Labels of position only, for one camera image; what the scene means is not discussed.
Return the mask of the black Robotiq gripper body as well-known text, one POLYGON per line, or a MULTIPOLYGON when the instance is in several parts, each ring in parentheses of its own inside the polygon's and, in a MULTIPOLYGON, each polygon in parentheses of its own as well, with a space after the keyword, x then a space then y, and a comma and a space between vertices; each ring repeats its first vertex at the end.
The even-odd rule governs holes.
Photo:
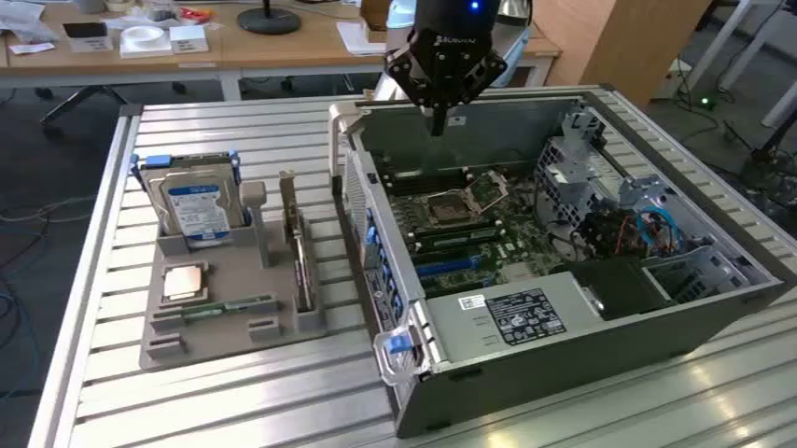
POLYGON ((438 53, 493 49, 495 1, 418 1, 411 51, 433 81, 437 101, 438 53))

